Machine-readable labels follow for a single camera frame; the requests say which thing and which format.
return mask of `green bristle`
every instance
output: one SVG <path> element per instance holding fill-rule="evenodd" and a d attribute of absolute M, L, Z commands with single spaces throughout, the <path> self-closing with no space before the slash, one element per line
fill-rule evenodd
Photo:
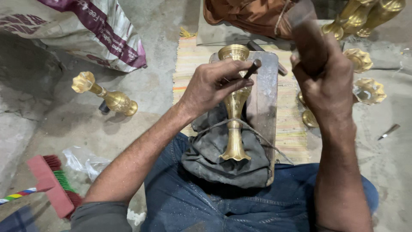
<path fill-rule="evenodd" d="M 58 170 L 53 172 L 56 176 L 57 180 L 59 181 L 60 185 L 63 187 L 64 190 L 68 190 L 71 192 L 76 192 L 69 184 L 66 175 L 64 175 L 63 170 Z"/>

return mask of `rope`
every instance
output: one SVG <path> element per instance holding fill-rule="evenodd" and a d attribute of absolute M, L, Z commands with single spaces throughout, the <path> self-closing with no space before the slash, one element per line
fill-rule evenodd
<path fill-rule="evenodd" d="M 261 137 L 261 139 L 263 139 L 263 141 L 265 141 L 265 142 L 269 145 L 270 148 L 272 148 L 272 149 L 274 149 L 275 151 L 279 152 L 279 154 L 281 154 L 289 163 L 295 165 L 295 163 L 294 163 L 290 158 L 288 158 L 288 157 L 285 155 L 285 153 L 283 153 L 283 152 L 281 152 L 279 149 L 277 149 L 277 147 L 275 147 L 275 145 L 274 145 L 273 143 L 269 142 L 269 141 L 268 141 L 267 139 L 265 139 L 259 132 L 257 132 L 255 129 L 251 128 L 247 123 L 245 123 L 244 121 L 242 121 L 242 120 L 240 120 L 240 119 L 238 119 L 238 118 L 226 119 L 226 120 L 224 120 L 224 121 L 221 121 L 221 122 L 219 122 L 219 123 L 216 123 L 215 125 L 212 125 L 212 126 L 206 128 L 206 129 L 202 130 L 201 132 L 199 132 L 199 133 L 197 133 L 197 134 L 200 135 L 200 134 L 205 133 L 206 131 L 208 131 L 208 130 L 210 130 L 210 129 L 212 129 L 212 128 L 215 128 L 215 127 L 218 127 L 218 126 L 220 126 L 220 125 L 226 124 L 226 123 L 228 123 L 228 122 L 230 122 L 230 121 L 237 121 L 237 122 L 242 123 L 243 126 L 245 126 L 247 129 L 251 130 L 255 135 Z"/>
<path fill-rule="evenodd" d="M 277 35 L 279 23 L 280 23 L 280 21 L 281 21 L 281 19 L 282 19 L 283 14 L 285 13 L 286 7 L 289 5 L 289 3 L 290 3 L 290 0 L 287 0 L 286 3 L 285 3 L 285 5 L 283 6 L 283 9 L 282 9 L 281 14 L 279 15 L 278 21 L 276 22 L 276 25 L 275 25 L 275 36 Z"/>

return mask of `denim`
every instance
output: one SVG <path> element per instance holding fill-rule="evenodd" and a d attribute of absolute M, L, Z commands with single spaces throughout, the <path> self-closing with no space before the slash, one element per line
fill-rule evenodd
<path fill-rule="evenodd" d="M 177 134 L 147 175 L 143 232 L 314 231 L 318 163 L 276 164 L 270 186 L 241 189 L 187 172 L 181 156 L 188 148 L 187 136 Z M 374 212 L 378 192 L 366 178 L 362 182 Z"/>

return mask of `man's left hand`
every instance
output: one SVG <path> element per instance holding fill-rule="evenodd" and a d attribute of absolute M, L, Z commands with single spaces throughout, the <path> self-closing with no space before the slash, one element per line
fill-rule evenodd
<path fill-rule="evenodd" d="M 177 104 L 193 119 L 201 116 L 230 93 L 254 84 L 253 80 L 239 74 L 250 66 L 252 62 L 232 59 L 200 65 Z"/>

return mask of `plastic bag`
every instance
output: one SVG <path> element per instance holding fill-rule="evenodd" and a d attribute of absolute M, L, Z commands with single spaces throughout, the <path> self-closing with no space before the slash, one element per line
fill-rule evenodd
<path fill-rule="evenodd" d="M 117 0 L 3 0 L 6 30 L 123 72 L 146 67 L 140 36 Z"/>
<path fill-rule="evenodd" d="M 63 150 L 63 153 L 67 158 L 66 167 L 87 173 L 92 181 L 112 162 L 109 159 L 95 156 L 87 148 L 79 146 L 71 146 Z"/>

